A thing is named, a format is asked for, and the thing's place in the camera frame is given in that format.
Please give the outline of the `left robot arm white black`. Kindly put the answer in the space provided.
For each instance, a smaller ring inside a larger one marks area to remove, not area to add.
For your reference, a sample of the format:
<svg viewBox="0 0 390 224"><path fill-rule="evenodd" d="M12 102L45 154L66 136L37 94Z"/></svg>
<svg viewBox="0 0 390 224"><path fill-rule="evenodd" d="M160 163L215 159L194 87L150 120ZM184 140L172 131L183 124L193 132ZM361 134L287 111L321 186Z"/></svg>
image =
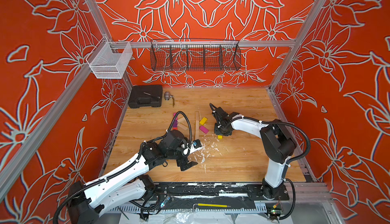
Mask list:
<svg viewBox="0 0 390 224"><path fill-rule="evenodd" d="M141 143L139 151L119 167L85 184L74 183L52 222L59 222L65 208L72 224L95 224L111 209L152 195L155 185L147 172L153 168L166 165L168 160L175 160L181 171L196 166L189 155L200 150L202 144L192 138L192 128L188 130L189 136L185 137L170 124L163 136Z"/></svg>

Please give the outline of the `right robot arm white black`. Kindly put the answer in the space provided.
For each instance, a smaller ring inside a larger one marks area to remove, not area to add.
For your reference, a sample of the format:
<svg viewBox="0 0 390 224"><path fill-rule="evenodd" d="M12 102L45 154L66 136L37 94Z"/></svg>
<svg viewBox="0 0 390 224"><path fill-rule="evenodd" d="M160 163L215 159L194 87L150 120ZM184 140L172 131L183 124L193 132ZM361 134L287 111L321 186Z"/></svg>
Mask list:
<svg viewBox="0 0 390 224"><path fill-rule="evenodd" d="M237 112L228 114L212 103L209 106L216 119L214 125L216 135L230 136L234 130L239 130L262 140L265 153L269 158L267 173L262 180L262 194L268 200L275 199L286 181L286 173L291 162L306 157L311 150L307 134L297 126L281 120L261 121ZM297 146L288 128L298 131L306 141L305 150L295 157L293 153Z"/></svg>

